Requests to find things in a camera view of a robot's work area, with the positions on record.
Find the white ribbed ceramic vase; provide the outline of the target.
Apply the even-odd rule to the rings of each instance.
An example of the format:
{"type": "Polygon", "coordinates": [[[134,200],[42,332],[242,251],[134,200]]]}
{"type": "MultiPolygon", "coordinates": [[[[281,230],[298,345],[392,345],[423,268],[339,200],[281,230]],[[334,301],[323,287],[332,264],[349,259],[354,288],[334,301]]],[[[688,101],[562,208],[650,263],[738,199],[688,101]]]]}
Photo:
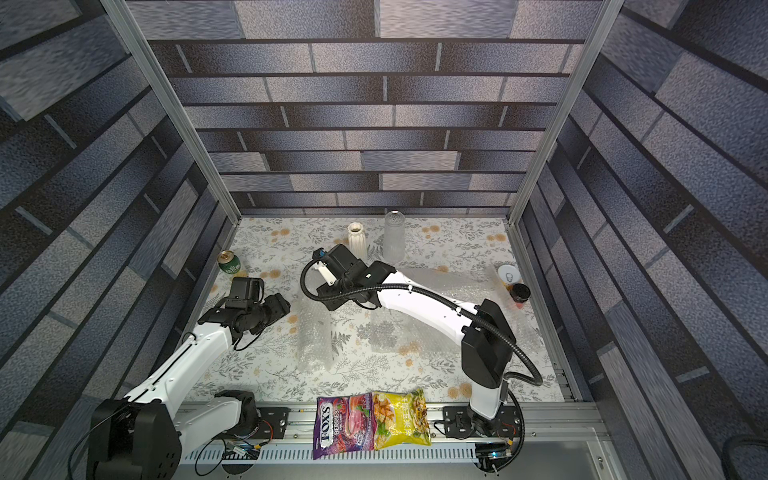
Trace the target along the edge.
{"type": "Polygon", "coordinates": [[[368,261],[368,242],[364,226],[360,222],[352,222],[347,227],[348,248],[350,252],[362,260],[368,261]]]}

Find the clear textured glass vase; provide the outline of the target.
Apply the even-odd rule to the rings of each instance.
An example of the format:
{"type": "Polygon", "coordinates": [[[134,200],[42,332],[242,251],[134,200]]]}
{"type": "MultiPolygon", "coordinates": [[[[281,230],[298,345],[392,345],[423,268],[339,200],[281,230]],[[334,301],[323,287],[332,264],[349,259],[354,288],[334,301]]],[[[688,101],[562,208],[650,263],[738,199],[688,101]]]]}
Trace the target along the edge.
{"type": "Polygon", "coordinates": [[[382,256],[391,265],[405,257],[405,215],[400,211],[390,211],[385,215],[382,256]]]}

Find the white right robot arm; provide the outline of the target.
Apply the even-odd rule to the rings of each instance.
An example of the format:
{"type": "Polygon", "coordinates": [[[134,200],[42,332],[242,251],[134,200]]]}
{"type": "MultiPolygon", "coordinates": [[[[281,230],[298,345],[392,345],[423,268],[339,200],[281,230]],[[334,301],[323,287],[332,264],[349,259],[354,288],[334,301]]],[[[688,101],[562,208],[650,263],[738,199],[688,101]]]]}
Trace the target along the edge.
{"type": "Polygon", "coordinates": [[[365,264],[343,245],[315,250],[303,267],[299,285],[308,299],[331,311],[348,301],[369,303],[374,309],[406,314],[444,335],[460,347],[461,368],[472,384],[469,408],[486,420],[498,414],[504,374],[517,345],[494,302],[473,304],[446,297],[392,265],[365,264]]]}

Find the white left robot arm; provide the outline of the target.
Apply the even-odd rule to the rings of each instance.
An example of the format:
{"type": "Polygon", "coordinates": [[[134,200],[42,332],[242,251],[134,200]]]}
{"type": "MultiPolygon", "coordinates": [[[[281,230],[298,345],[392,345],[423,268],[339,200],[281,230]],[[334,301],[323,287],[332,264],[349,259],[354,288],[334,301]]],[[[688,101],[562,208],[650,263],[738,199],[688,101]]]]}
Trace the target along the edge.
{"type": "Polygon", "coordinates": [[[192,412],[184,399],[208,368],[287,316],[290,303],[265,295],[260,278],[237,277],[228,296],[197,321],[187,338],[146,380],[94,411],[80,444],[88,479],[170,479],[184,455],[211,440],[246,440],[263,426],[251,392],[226,390],[192,412]]]}

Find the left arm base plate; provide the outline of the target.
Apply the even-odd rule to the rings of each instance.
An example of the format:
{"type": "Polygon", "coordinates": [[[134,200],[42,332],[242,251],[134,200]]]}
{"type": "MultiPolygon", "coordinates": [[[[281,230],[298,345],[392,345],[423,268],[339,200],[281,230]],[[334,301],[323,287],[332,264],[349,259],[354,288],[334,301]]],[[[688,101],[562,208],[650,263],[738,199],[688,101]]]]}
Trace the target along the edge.
{"type": "Polygon", "coordinates": [[[283,439],[290,409],[287,407],[247,408],[234,427],[214,436],[214,439],[265,441],[283,439]]]}

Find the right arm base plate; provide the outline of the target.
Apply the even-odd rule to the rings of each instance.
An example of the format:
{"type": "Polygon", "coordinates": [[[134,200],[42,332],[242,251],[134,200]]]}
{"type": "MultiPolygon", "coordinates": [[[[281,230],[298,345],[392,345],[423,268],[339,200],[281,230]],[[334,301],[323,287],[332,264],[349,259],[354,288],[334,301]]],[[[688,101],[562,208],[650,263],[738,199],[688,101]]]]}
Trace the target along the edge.
{"type": "Polygon", "coordinates": [[[486,419],[465,406],[442,409],[442,425],[447,438],[474,437],[515,439],[524,435],[524,419],[518,407],[501,405],[492,419],[486,419]]]}

